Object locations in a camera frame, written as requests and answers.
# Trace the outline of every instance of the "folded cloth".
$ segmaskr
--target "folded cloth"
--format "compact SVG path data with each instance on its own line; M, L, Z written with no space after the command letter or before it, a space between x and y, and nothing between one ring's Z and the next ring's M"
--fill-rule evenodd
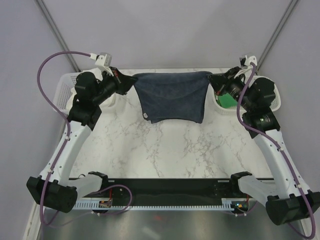
M166 119L201 124L209 81L208 71L185 73L139 73L134 84L143 118L152 124Z

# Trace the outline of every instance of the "white wall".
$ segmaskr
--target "white wall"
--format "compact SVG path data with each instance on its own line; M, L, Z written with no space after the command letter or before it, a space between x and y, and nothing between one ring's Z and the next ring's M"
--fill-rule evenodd
M301 1L260 69L276 82L276 113L302 177L320 191L320 1ZM320 227L320 209L316 212Z
M32 0L0 2L0 239L20 240L33 199L29 176L37 176L58 141L62 121L38 91L37 70L61 51ZM65 57L42 74L52 98L60 76L72 72Z
M223 68L260 56L290 0L44 0L71 50L120 69ZM90 68L75 58L82 69Z

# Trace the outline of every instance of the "green cloth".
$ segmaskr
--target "green cloth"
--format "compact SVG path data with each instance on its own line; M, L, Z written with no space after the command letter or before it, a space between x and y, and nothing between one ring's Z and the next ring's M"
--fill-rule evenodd
M218 104L224 109L228 109L231 107L237 106L237 101L229 94L224 94L222 96L218 96Z

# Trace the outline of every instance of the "gray floor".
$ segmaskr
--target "gray floor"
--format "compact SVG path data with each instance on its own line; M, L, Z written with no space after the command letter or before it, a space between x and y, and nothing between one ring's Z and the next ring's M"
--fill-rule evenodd
M54 223L65 223L84 212L61 213ZM46 218L53 213L47 211ZM89 214L62 228L46 227L43 232L45 240L301 240L287 225L274 225L261 205L246 217L217 211Z

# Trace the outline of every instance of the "marble table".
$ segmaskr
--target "marble table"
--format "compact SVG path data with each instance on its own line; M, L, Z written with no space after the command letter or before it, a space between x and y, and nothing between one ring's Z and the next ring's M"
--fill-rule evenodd
M135 69L137 73L226 72L208 69ZM98 171L110 178L229 178L249 171L272 178L267 162L236 115L215 112L211 86L202 124L171 119L151 124L144 120L134 87L115 104L102 109L93 132L83 144L71 177Z

